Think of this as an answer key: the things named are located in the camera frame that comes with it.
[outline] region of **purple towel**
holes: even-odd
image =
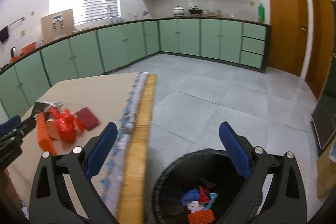
[[[8,34],[8,26],[4,27],[0,31],[0,41],[1,43],[5,43],[8,40],[9,34]]]

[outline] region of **countertop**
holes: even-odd
[[[207,16],[204,16],[204,17],[202,17],[202,16],[185,16],[185,17],[151,18],[151,19],[130,20],[130,21],[125,21],[125,22],[107,24],[107,25],[102,25],[102,26],[98,26],[98,27],[79,30],[79,31],[73,32],[70,35],[66,35],[66,36],[60,37],[58,39],[55,39],[54,41],[49,42],[47,44],[43,44],[43,45],[37,47],[36,49],[34,49],[33,51],[31,51],[30,53],[28,53],[26,55],[23,55],[23,56],[20,56],[18,58],[18,60],[16,60],[15,62],[10,62],[10,63],[4,65],[1,69],[1,71],[0,71],[0,75],[2,73],[4,73],[6,70],[8,70],[9,68],[11,68],[13,65],[15,65],[17,62],[21,61],[22,59],[32,55],[35,52],[38,52],[38,51],[42,50],[45,47],[48,47],[48,46],[50,46],[52,44],[55,44],[57,42],[60,42],[62,40],[65,40],[65,39],[68,39],[68,38],[71,38],[71,37],[75,37],[75,36],[83,34],[83,33],[92,32],[92,31],[96,31],[96,30],[100,30],[100,29],[104,29],[104,28],[108,28],[108,27],[112,27],[112,26],[118,26],[118,25],[123,25],[123,24],[128,24],[128,23],[144,22],[144,21],[167,20],[167,19],[222,19],[222,20],[231,20],[231,21],[239,21],[239,22],[244,22],[244,23],[251,23],[251,24],[256,24],[256,25],[261,25],[261,26],[270,26],[269,24],[255,22],[255,21],[249,21],[249,20],[241,20],[241,19],[226,18],[226,17],[207,17]]]

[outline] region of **orange brush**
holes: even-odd
[[[201,210],[188,214],[190,224],[210,224],[215,220],[212,210]]]
[[[57,155],[53,142],[47,133],[45,126],[44,114],[42,112],[37,114],[36,121],[37,128],[37,143],[43,151],[49,151],[53,156]]]

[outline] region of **drawer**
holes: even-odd
[[[241,51],[241,59],[240,59],[241,64],[260,69],[262,62],[263,62],[262,55],[254,54],[252,52]]]
[[[247,52],[254,52],[264,54],[265,41],[257,40],[249,37],[243,37],[243,50]]]
[[[245,37],[252,37],[256,39],[265,40],[266,39],[266,27],[251,23],[244,23],[244,34]]]

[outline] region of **blue gripper pad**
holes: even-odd
[[[250,158],[247,156],[238,140],[236,133],[232,132],[227,122],[223,122],[219,126],[219,138],[228,152],[233,165],[239,175],[248,179],[251,175]]]
[[[91,179],[93,176],[98,175],[101,167],[103,166],[108,154],[112,149],[112,146],[117,139],[117,136],[117,126],[115,123],[112,122],[109,123],[108,126],[104,129],[102,135],[97,136],[97,138],[100,139],[87,157],[87,169],[85,171],[85,175],[88,179]]]

